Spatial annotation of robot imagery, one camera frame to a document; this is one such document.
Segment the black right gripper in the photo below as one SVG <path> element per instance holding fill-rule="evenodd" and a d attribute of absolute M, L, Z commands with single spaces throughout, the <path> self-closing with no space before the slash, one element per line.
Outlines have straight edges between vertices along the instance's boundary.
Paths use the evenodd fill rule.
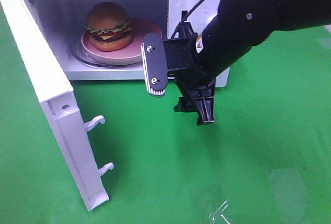
<path fill-rule="evenodd" d="M 198 62 L 195 48 L 198 34 L 193 31 L 191 23 L 180 24 L 177 32 L 177 38 L 163 42 L 168 75 L 174 78 L 182 94 L 173 110 L 197 112 L 197 125 L 211 124 L 215 121 L 216 79 L 209 76 Z"/>

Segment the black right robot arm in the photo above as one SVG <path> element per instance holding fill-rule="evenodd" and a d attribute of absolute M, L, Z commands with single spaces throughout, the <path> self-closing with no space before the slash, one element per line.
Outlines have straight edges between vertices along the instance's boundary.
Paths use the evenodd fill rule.
<path fill-rule="evenodd" d="M 178 64 L 169 70 L 182 94 L 174 111 L 196 112 L 198 124 L 212 123 L 219 74 L 274 31 L 328 24 L 330 0 L 220 0 L 201 34 L 182 18 L 164 44 L 167 58 Z"/>

